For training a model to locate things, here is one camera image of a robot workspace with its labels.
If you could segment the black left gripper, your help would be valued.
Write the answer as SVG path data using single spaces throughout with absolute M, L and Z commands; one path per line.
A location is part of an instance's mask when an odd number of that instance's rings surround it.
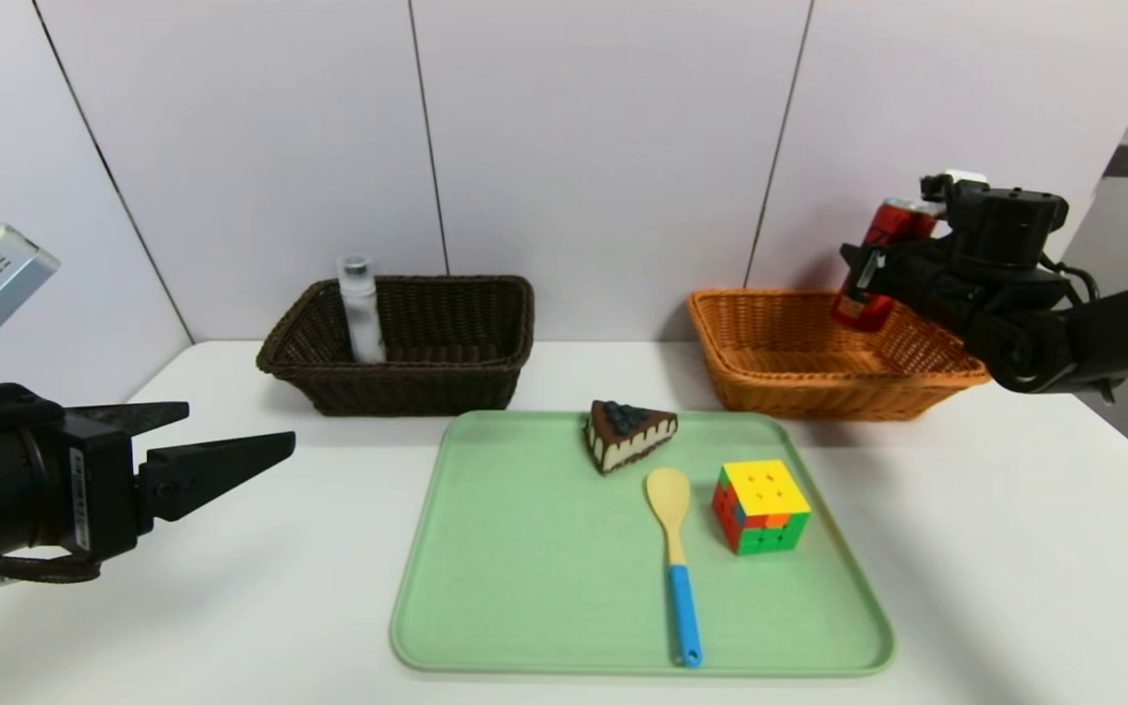
M 179 521 L 296 451 L 292 432 L 157 447 L 139 465 L 135 490 L 131 437 L 190 415 L 185 400 L 88 405 L 54 423 L 0 430 L 0 556 L 61 547 L 109 559 L 158 519 Z

